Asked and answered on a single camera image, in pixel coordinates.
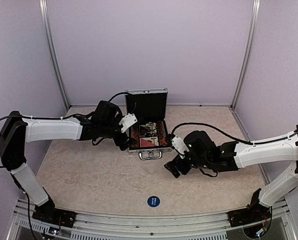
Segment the blue playing card deck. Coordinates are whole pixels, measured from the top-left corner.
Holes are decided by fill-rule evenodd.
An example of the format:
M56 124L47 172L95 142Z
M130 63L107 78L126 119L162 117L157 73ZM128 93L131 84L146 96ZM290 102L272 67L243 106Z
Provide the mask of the blue playing card deck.
M148 122L143 125L139 125L138 134L147 135L147 134L156 134L157 133L157 124L155 122Z

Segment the black red triangle button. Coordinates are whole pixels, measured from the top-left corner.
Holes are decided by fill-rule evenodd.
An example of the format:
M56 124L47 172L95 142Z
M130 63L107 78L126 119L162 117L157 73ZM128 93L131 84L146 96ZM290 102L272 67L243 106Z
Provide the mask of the black red triangle button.
M145 135L145 134L149 134L152 130L148 129L146 127L146 125L139 125L138 128L138 134L139 135Z

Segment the blue small blind button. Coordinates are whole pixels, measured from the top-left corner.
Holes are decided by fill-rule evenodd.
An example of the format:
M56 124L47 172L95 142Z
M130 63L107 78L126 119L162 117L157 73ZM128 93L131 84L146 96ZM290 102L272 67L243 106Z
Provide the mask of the blue small blind button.
M152 207L152 208L156 208L160 205L161 201L160 201L160 198L158 196L150 196L148 199L147 199L147 204Z

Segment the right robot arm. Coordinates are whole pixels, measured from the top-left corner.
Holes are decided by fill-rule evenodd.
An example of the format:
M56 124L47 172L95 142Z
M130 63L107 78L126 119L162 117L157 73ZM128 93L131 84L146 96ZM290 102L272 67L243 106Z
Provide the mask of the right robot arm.
M258 141L245 141L231 136L230 142L216 145L206 131L195 130L185 138L171 133L168 142L177 152L164 167L175 177L191 169L209 169L215 174L233 172L253 165L289 161L290 164L276 179L253 193L245 210L245 218L255 222L265 209L298 186L298 125L284 135Z

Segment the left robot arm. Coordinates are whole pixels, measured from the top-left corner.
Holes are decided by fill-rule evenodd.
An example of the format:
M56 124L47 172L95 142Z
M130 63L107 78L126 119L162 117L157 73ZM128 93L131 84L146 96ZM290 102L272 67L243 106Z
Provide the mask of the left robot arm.
M15 184L39 208L39 214L52 223L59 211L47 191L38 183L25 157L25 145L31 142L71 140L91 141L94 146L112 139L121 151L128 149L134 139L127 130L137 123L134 113L123 114L116 104L102 100L88 114L75 113L61 117L37 117L12 111L2 118L0 159Z

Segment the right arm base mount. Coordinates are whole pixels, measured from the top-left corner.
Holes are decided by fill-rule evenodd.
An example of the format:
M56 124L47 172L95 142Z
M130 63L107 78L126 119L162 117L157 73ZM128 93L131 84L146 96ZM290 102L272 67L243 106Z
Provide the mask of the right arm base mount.
M245 208L227 212L228 221L231 227L255 223L270 217L270 207L260 204L260 191L261 189L259 188L253 193L250 204Z

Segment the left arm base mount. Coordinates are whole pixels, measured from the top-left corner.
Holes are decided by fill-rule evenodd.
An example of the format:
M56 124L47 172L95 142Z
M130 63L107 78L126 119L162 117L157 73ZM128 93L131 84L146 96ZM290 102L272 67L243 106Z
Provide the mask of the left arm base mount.
M73 228L77 213L70 210L60 209L55 207L55 203L43 188L48 196L47 202L38 206L35 205L32 217L45 223L57 225L59 227Z

